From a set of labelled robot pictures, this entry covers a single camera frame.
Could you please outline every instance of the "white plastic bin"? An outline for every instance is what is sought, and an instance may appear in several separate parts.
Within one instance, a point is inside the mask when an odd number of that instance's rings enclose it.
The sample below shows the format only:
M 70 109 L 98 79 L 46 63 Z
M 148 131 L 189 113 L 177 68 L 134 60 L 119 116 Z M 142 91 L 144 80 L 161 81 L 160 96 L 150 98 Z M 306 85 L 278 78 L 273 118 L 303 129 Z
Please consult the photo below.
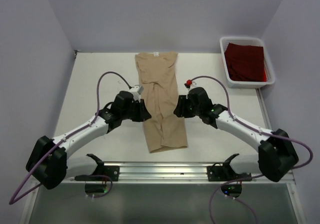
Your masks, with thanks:
M 264 49 L 264 70 L 266 74 L 266 82 L 244 82 L 244 81 L 233 81 L 230 79 L 227 64 L 226 64 L 226 57 L 225 51 L 228 47 L 229 43 L 234 43 L 237 45 L 253 45 L 253 46 L 262 46 Z M 226 80 L 229 88 L 261 88 L 268 84 L 273 84 L 275 82 L 275 73 L 273 71 L 273 68 L 271 66 L 267 50 L 265 48 L 264 43 L 258 39 L 258 38 L 252 38 L 252 37 L 222 37 L 220 39 L 220 47 L 221 47 L 221 53 L 224 63 L 224 70 L 226 74 Z

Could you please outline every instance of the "folded red cloth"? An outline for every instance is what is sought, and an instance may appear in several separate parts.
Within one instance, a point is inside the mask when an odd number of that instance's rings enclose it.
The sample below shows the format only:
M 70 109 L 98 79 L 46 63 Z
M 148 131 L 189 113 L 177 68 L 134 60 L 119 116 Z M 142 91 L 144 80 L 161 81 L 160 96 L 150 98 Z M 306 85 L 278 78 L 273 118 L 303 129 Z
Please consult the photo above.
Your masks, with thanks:
M 229 43 L 224 55 L 233 81 L 266 81 L 263 47 Z

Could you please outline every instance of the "white table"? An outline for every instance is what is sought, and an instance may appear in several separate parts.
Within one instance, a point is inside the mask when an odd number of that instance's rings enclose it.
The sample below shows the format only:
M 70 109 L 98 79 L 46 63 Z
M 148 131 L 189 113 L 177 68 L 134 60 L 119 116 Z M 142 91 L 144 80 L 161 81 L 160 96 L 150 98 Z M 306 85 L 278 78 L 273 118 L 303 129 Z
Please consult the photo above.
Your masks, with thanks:
M 102 73 L 116 71 L 131 85 L 138 84 L 135 53 L 78 53 L 67 94 L 59 117 L 55 136 L 63 134 L 87 121 L 96 111 L 96 86 Z M 221 54 L 180 53 L 176 62 L 179 94 L 186 94 L 186 80 L 198 75 L 210 75 L 227 84 Z M 226 106 L 226 97 L 219 84 L 199 79 L 198 86 L 207 91 L 213 103 Z M 113 101 L 124 82 L 115 75 L 107 75 L 100 85 L 100 108 Z M 254 89 L 228 89 L 231 108 L 238 116 L 265 127 L 264 117 Z M 198 118 L 185 120 L 188 148 L 150 154 L 142 123 L 126 120 L 120 127 L 93 140 L 73 157 L 93 153 L 103 161 L 120 162 L 220 162 L 234 153 L 250 154 L 255 150 L 229 133 L 216 130 Z

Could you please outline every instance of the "white wall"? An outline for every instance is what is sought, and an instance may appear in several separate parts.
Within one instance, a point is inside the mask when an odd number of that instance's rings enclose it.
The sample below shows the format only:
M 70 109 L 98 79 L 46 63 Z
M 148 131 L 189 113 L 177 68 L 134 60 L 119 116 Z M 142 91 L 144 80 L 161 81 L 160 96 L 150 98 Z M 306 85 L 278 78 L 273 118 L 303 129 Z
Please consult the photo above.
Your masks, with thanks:
M 277 80 L 263 90 L 273 128 L 305 141 L 314 160 L 294 172 L 309 224 L 320 219 L 320 0 L 283 0 L 263 40 Z M 299 148 L 301 161 L 308 152 Z
M 9 206 L 36 140 L 53 135 L 73 67 L 48 0 L 0 0 L 0 223 L 19 222 L 25 199 Z
M 49 0 L 73 48 L 220 52 L 230 34 L 261 37 L 281 0 Z

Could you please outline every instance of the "white surface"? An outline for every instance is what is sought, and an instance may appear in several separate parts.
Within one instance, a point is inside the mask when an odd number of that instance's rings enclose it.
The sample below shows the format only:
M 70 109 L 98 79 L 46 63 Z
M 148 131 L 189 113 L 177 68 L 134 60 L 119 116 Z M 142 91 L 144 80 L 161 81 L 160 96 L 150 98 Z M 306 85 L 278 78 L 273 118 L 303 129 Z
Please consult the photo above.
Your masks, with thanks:
M 80 158 L 71 158 L 66 163 L 68 169 L 64 179 L 80 175 L 91 175 L 97 168 L 97 163 L 91 157 L 82 156 Z
M 123 75 L 130 85 L 138 83 L 134 53 L 79 53 L 62 107 L 56 135 L 63 134 L 88 120 L 96 111 L 96 85 L 106 71 Z M 198 75 L 212 75 L 226 84 L 221 54 L 180 53 L 176 62 L 178 91 L 186 94 L 184 83 Z M 213 103 L 226 105 L 226 97 L 219 84 L 198 79 L 198 86 L 206 89 Z M 113 101 L 124 82 L 115 75 L 107 75 L 101 82 L 100 108 Z M 244 119 L 264 127 L 264 120 L 254 89 L 229 89 L 232 111 Z M 208 126 L 195 117 L 186 119 L 188 148 L 150 154 L 142 123 L 126 120 L 120 127 L 99 137 L 78 150 L 73 157 L 93 153 L 104 161 L 212 162 L 224 161 L 234 153 L 252 154 L 255 150 L 240 139 Z
M 266 132 L 271 133 L 271 130 L 261 128 L 255 124 L 252 124 L 248 122 L 247 120 L 244 120 L 240 118 L 238 115 L 235 115 L 235 113 L 232 113 L 235 118 L 237 118 L 239 121 L 242 121 L 243 123 L 250 125 L 251 127 L 259 130 L 260 132 Z M 254 132 L 250 130 L 249 128 L 241 125 L 240 123 L 236 122 L 230 115 L 228 111 L 224 111 L 219 114 L 219 117 L 216 120 L 216 126 L 220 130 L 224 130 L 244 142 L 248 143 L 252 148 L 254 148 L 258 153 L 258 147 L 260 146 L 260 142 L 263 140 L 267 140 L 269 136 L 267 135 L 261 135 L 257 132 Z
M 258 163 L 258 153 L 238 155 L 230 162 L 230 167 L 235 173 L 261 173 Z
M 254 45 L 254 46 L 260 46 L 263 47 L 263 52 L 264 52 L 264 70 L 265 70 L 265 75 L 266 75 L 266 82 L 243 82 L 243 81 L 233 81 L 230 79 L 229 72 L 228 72 L 228 67 L 227 67 L 227 62 L 226 62 L 226 57 L 225 51 L 226 48 L 228 47 L 229 43 L 234 43 L 237 45 Z M 227 78 L 227 84 L 230 88 L 261 88 L 265 85 L 270 85 L 274 84 L 275 82 L 275 73 L 273 71 L 267 49 L 265 48 L 264 43 L 258 39 L 258 38 L 252 38 L 252 37 L 222 37 L 220 39 L 220 48 L 221 48 L 221 53 L 222 53 L 222 58 L 223 58 L 223 65 L 224 65 L 224 70 Z

